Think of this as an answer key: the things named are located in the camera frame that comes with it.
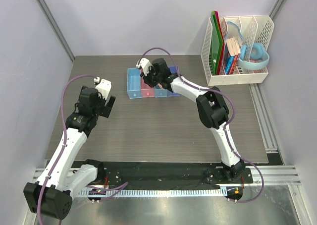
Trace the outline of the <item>pink drawer box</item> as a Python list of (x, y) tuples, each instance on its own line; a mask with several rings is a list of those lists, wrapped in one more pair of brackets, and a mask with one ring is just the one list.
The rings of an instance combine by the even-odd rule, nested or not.
[(155, 96), (154, 88), (147, 85), (141, 78), (141, 95), (143, 98), (151, 98)]

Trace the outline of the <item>light blue drawer box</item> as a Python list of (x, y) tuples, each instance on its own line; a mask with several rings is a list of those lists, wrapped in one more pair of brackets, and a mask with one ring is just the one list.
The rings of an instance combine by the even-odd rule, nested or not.
[(140, 70), (129, 68), (127, 70), (127, 94), (129, 99), (142, 98)]

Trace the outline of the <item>purple drawer box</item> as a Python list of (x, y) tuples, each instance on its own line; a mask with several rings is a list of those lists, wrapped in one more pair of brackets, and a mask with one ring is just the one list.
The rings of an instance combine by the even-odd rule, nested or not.
[[(170, 69), (171, 73), (176, 73), (176, 72), (177, 72), (177, 69), (178, 69), (178, 66), (171, 65), (171, 66), (168, 66), (168, 68)], [(175, 92), (168, 91), (167, 96), (168, 96), (168, 97), (179, 97), (180, 94), (177, 94), (177, 93), (175, 93)]]

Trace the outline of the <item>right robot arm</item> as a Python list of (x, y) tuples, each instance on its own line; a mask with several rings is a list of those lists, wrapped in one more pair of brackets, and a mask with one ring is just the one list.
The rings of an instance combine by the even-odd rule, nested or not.
[(201, 123), (212, 132), (220, 150), (225, 180), (230, 183), (239, 181), (245, 170), (245, 162), (233, 142), (228, 126), (229, 109), (220, 90), (199, 86), (187, 81), (178, 72), (172, 73), (162, 58), (153, 61), (142, 58), (136, 67), (141, 69), (140, 77), (148, 86), (160, 86), (196, 104)]

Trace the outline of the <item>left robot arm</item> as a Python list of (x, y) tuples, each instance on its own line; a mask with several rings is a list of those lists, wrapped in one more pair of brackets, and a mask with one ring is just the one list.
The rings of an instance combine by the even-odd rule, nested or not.
[(49, 164), (35, 183), (28, 182), (23, 190), (32, 213), (63, 220), (73, 199), (89, 183), (102, 184), (106, 173), (102, 163), (86, 160), (73, 175), (70, 168), (80, 148), (88, 139), (100, 116), (109, 117), (115, 97), (109, 95), (111, 82), (102, 80), (94, 88), (82, 87), (74, 112), (66, 119), (66, 131)]

